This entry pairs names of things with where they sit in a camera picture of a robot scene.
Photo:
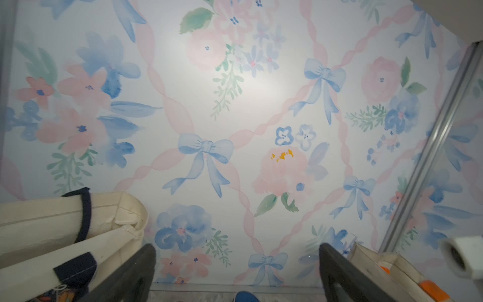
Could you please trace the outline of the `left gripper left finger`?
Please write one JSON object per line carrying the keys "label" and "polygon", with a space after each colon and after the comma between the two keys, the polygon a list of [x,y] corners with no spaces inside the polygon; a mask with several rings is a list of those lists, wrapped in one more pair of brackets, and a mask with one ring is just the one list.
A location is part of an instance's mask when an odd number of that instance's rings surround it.
{"label": "left gripper left finger", "polygon": [[144,245],[99,286],[83,296],[80,301],[147,301],[155,274],[155,263],[154,246],[152,244]]}

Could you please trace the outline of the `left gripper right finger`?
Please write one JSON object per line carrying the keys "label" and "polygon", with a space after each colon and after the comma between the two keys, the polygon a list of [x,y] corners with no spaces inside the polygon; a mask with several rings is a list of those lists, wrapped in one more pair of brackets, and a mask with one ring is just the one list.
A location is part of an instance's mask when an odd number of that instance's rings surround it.
{"label": "left gripper right finger", "polygon": [[327,301],[393,301],[330,244],[319,247],[319,273]]}

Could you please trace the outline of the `cream canvas bag orange handles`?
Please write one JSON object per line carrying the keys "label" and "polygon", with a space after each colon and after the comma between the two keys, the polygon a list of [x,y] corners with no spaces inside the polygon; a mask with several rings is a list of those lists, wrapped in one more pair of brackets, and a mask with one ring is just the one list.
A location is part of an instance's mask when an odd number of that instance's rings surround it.
{"label": "cream canvas bag orange handles", "polygon": [[347,257],[361,273],[396,301],[451,301],[436,283],[426,279],[403,256],[378,254],[356,244]]}

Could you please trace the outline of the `cream canvas bag navy handles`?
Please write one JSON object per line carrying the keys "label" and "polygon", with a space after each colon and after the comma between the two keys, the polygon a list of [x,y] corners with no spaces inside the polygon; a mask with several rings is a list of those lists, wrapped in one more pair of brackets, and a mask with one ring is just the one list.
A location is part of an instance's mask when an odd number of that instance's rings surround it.
{"label": "cream canvas bag navy handles", "polygon": [[80,299],[141,249],[147,223],[132,195],[86,187],[1,205],[1,300]]}

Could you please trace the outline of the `blue ping pong paddle case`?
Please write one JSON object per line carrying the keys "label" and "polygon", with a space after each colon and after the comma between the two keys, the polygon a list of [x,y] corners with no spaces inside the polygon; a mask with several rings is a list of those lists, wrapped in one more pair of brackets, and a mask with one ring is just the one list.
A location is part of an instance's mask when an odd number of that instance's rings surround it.
{"label": "blue ping pong paddle case", "polygon": [[260,300],[253,293],[240,291],[235,294],[232,302],[260,302]]}

